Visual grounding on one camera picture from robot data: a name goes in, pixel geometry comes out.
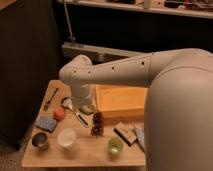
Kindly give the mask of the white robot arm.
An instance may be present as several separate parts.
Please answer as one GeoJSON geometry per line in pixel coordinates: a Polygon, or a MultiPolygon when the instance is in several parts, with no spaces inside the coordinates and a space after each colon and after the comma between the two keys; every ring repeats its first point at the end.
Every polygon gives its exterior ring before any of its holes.
{"type": "Polygon", "coordinates": [[[213,171],[213,53],[186,48],[98,65],[78,55],[59,77],[77,106],[88,102],[91,84],[146,87],[147,170],[213,171]]]}

